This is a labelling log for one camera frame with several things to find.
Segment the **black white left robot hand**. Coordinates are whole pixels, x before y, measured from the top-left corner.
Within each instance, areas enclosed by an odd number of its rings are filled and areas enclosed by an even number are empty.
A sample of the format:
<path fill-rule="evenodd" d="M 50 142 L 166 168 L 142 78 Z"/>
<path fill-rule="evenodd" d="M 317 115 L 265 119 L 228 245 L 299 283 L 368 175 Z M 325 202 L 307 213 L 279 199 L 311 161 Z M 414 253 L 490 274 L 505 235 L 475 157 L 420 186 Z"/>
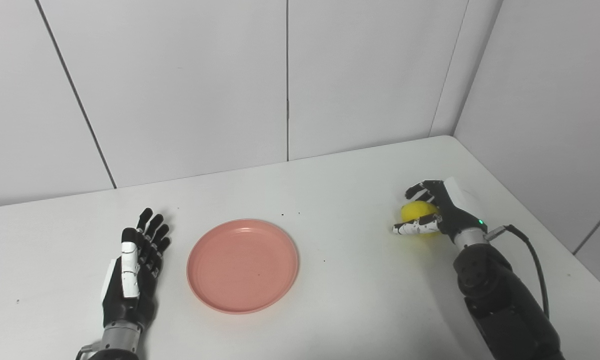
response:
<path fill-rule="evenodd" d="M 146 208 L 135 227 L 124 228 L 121 255 L 109 269 L 103 294 L 103 326 L 126 321 L 146 330 L 157 312 L 157 282 L 171 244 L 162 214 Z"/>

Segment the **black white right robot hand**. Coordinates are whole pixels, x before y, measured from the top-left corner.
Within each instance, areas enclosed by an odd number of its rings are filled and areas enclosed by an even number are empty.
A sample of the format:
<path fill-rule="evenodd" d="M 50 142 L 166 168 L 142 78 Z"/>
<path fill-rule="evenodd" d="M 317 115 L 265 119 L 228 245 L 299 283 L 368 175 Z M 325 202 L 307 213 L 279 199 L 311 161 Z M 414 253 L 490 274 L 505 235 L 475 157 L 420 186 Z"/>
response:
<path fill-rule="evenodd" d="M 452 177 L 446 180 L 423 180 L 405 192 L 409 204 L 424 202 L 435 207 L 432 214 L 419 215 L 394 224 L 393 232 L 400 235 L 432 234 L 440 232 L 455 239 L 464 230 L 476 228 L 487 232 L 487 225 L 471 210 L 471 202 Z"/>

